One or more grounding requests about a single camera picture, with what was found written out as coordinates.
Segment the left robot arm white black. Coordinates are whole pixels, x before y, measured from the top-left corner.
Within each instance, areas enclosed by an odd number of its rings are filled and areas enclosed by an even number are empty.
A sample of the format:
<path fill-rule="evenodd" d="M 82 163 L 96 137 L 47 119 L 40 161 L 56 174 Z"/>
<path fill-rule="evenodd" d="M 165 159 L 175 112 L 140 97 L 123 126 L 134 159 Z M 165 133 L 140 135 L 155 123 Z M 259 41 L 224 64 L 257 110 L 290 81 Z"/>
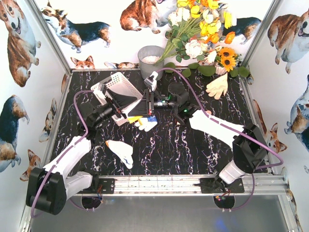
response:
<path fill-rule="evenodd" d="M 105 104 L 96 108 L 89 102 L 77 103 L 74 95 L 73 103 L 80 118 L 79 134 L 72 138 L 69 145 L 50 163 L 42 168 L 35 167 L 28 178 L 26 205 L 31 208 L 30 215 L 36 218 L 38 209 L 57 215 L 64 208 L 66 201 L 76 193 L 96 188 L 98 180 L 93 174 L 79 171 L 69 177 L 69 173 L 77 162 L 92 149 L 98 127 L 113 116 L 126 117 L 123 109 L 135 104 L 139 99 L 107 90 Z"/>

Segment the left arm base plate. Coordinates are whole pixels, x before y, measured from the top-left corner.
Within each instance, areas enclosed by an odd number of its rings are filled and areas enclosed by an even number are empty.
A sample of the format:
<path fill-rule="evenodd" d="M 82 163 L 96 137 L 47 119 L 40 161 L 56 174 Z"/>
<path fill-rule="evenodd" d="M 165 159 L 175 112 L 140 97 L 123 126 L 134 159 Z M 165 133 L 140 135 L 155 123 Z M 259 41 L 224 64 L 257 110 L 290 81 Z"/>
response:
<path fill-rule="evenodd" d="M 114 194 L 115 179 L 99 178 L 89 188 L 80 191 L 81 194 Z"/>

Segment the blue dotted knit glove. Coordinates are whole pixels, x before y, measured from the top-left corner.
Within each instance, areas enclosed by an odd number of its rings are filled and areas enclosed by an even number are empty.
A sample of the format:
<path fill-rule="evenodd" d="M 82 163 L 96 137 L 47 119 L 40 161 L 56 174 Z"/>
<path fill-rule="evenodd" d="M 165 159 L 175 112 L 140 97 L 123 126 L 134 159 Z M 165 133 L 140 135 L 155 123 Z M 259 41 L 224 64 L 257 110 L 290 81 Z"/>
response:
<path fill-rule="evenodd" d="M 157 119 L 155 116 L 141 117 L 134 124 L 134 126 L 136 126 L 139 130 L 144 130 L 145 132 L 150 131 L 156 125 Z"/>

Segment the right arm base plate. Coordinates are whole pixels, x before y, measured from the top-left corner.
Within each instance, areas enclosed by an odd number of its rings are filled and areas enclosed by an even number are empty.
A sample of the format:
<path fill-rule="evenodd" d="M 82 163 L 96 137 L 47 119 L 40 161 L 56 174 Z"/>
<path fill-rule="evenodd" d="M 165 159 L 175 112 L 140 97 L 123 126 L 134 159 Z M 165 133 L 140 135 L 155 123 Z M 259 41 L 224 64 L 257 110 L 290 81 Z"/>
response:
<path fill-rule="evenodd" d="M 202 193 L 244 193 L 243 181 L 236 179 L 231 184 L 227 184 L 221 178 L 200 178 L 199 183 L 193 186 L 200 187 Z"/>

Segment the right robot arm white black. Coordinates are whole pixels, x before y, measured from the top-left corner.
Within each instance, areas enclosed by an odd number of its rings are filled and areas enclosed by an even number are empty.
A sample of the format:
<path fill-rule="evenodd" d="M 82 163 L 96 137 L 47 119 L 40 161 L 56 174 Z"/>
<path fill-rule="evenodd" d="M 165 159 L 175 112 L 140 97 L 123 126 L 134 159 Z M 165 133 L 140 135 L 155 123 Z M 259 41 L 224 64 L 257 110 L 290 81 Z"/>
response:
<path fill-rule="evenodd" d="M 159 109 L 171 110 L 181 125 L 202 131 L 231 147 L 232 160 L 217 174 L 217 179 L 225 184 L 254 173 L 267 154 L 265 141 L 256 125 L 245 127 L 204 112 L 189 101 L 188 91 L 179 82 L 169 84 L 167 95 L 159 95 L 153 87 L 148 87 L 128 115 L 150 118 Z"/>

